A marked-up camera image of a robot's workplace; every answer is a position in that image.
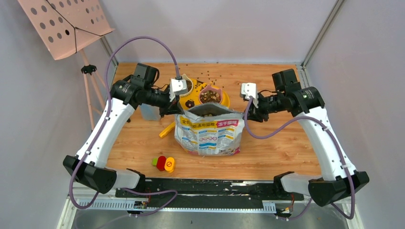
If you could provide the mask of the yellow plastic scoop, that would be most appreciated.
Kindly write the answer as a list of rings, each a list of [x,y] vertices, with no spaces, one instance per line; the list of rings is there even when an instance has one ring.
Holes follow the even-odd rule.
[[[160,132],[159,137],[164,138],[175,128],[175,122],[168,125],[163,131]]]

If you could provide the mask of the pet food bag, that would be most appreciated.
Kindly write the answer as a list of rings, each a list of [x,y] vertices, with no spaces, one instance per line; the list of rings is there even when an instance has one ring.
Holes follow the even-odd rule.
[[[232,156],[240,152],[243,116],[221,104],[201,104],[175,115],[174,137],[193,155]]]

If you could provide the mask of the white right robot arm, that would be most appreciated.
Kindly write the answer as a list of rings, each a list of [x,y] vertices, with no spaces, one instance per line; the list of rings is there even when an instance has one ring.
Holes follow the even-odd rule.
[[[321,174],[300,175],[289,171],[274,177],[273,194],[285,199],[291,193],[312,198],[320,207],[354,195],[369,183],[365,171],[358,171],[340,145],[330,124],[320,92],[313,86],[302,87],[293,69],[272,74],[275,91],[262,95],[255,83],[242,83],[240,96],[248,101],[244,119],[268,121],[269,114],[287,111],[292,119],[263,139],[270,138],[287,125],[298,122],[317,156]]]

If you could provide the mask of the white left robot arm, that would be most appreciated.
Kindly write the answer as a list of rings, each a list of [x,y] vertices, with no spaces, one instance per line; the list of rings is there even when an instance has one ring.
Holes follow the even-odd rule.
[[[135,197],[146,192],[145,176],[134,169],[113,170],[106,167],[112,146],[124,124],[130,120],[139,105],[159,108],[159,115],[180,114],[180,95],[187,93],[188,86],[182,76],[170,79],[164,90],[154,86],[160,72],[157,68],[137,64],[133,74],[116,81],[110,91],[110,99],[84,145],[75,156],[66,156],[63,166],[72,177],[98,193],[105,194],[114,188],[127,188]]]

